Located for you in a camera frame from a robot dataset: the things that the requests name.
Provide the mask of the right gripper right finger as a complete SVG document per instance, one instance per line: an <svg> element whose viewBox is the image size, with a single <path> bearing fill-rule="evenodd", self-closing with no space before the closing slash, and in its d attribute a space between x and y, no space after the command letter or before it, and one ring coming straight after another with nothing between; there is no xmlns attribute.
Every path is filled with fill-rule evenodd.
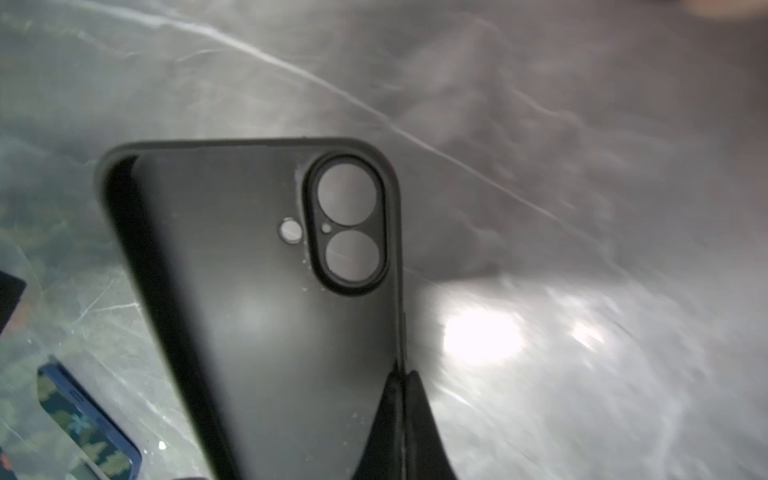
<svg viewBox="0 0 768 480"><path fill-rule="evenodd" d="M405 471L407 479L456 480L417 371L404 384Z"/></svg>

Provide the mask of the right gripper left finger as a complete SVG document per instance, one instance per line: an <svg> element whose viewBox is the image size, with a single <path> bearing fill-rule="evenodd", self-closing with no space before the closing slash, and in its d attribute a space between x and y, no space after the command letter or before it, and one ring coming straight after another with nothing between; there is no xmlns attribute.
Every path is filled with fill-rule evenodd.
<svg viewBox="0 0 768 480"><path fill-rule="evenodd" d="M400 372L389 373L371 432L353 480L396 480L403 471L403 388Z"/></svg>

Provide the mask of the black phone case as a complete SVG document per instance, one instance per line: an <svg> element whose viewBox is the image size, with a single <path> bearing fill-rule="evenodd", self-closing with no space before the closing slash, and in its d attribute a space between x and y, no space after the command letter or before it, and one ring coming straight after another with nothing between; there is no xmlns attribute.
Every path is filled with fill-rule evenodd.
<svg viewBox="0 0 768 480"><path fill-rule="evenodd" d="M399 186L352 138L151 141L96 188L217 479L352 479L404 369Z"/></svg>

